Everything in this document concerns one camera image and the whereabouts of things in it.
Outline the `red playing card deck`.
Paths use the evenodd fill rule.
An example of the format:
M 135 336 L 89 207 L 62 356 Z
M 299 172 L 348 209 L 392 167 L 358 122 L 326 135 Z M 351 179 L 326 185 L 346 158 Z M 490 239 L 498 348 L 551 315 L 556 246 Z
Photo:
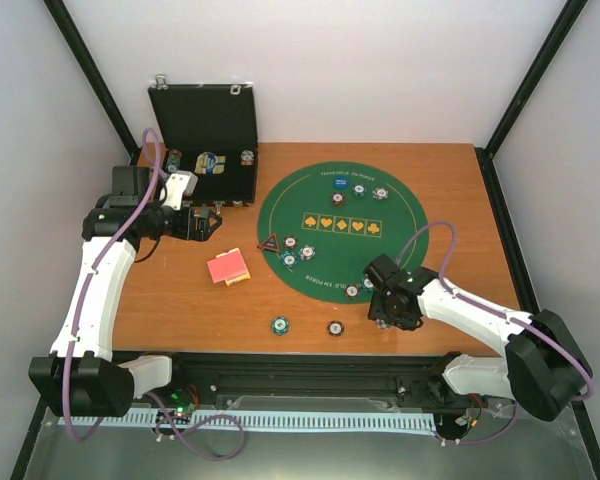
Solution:
M 250 272 L 239 248 L 218 254 L 207 262 L 213 283 L 224 282 L 227 286 L 250 279 Z

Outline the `brown poker chip stack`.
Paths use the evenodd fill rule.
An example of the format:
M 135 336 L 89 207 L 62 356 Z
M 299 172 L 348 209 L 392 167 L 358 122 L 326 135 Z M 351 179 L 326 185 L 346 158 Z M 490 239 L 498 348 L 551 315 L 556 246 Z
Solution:
M 330 336 L 341 336 L 344 333 L 344 325 L 339 321 L 332 321 L 327 326 L 327 332 Z

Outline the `teal poker chip stack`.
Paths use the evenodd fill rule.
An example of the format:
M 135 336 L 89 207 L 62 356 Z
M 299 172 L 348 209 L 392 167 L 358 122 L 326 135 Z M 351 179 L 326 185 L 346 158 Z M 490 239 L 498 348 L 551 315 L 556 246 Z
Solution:
M 271 330 L 277 336 L 286 335 L 289 332 L 290 322 L 284 316 L 277 316 L 271 322 Z

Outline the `blue round blind button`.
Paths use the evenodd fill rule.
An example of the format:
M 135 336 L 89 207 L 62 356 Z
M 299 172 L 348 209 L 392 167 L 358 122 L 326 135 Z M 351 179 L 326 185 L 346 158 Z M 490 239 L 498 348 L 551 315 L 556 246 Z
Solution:
M 336 190 L 346 190 L 350 185 L 350 180 L 346 175 L 336 175 L 333 177 L 332 185 Z

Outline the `purple poker chip stack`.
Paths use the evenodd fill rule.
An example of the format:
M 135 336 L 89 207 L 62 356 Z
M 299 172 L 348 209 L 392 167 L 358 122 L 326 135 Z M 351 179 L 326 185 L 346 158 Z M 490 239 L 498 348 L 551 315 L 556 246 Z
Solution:
M 390 324 L 386 323 L 383 320 L 376 320 L 376 325 L 382 330 L 388 330 L 392 328 Z

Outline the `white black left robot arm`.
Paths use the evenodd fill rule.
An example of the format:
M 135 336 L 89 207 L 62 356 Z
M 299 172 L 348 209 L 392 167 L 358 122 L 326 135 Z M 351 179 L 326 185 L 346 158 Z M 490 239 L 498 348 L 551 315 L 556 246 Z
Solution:
M 186 395 L 188 378 L 173 368 L 170 356 L 146 354 L 116 364 L 112 338 L 123 286 L 142 241 L 168 236 L 203 242 L 221 225 L 219 215 L 189 203 L 197 181 L 182 170 L 113 169 L 110 192 L 82 223 L 81 267 L 64 324 L 49 354 L 33 358 L 28 370 L 56 416 L 122 417 L 149 391 L 170 403 Z

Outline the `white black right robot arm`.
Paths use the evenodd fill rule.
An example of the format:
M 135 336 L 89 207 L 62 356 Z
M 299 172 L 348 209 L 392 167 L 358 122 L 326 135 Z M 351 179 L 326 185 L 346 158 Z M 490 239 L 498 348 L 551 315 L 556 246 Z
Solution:
M 413 272 L 380 255 L 364 269 L 374 287 L 368 317 L 402 330 L 424 319 L 445 323 L 494 351 L 460 354 L 441 373 L 456 395 L 507 398 L 543 421 L 553 421 L 582 392 L 593 371 L 564 320 L 505 308 L 471 294 L 425 267 Z

